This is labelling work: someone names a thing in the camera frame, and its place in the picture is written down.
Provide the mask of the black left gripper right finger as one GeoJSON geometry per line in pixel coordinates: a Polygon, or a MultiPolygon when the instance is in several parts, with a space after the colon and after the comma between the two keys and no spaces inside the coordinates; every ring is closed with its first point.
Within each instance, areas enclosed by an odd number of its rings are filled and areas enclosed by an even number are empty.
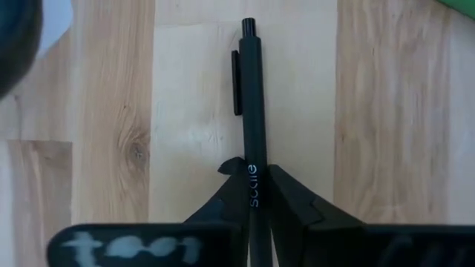
{"type": "Polygon", "coordinates": [[[270,225],[280,266],[370,266],[363,222],[269,166],[270,225]]]}

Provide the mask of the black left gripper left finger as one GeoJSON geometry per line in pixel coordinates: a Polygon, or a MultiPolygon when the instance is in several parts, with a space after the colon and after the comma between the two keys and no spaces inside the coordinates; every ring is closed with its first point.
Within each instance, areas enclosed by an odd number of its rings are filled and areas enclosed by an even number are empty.
{"type": "Polygon", "coordinates": [[[218,168],[229,178],[184,223],[231,223],[238,227],[232,242],[232,266],[247,266],[249,242],[249,178],[244,159],[234,157],[218,168]]]}

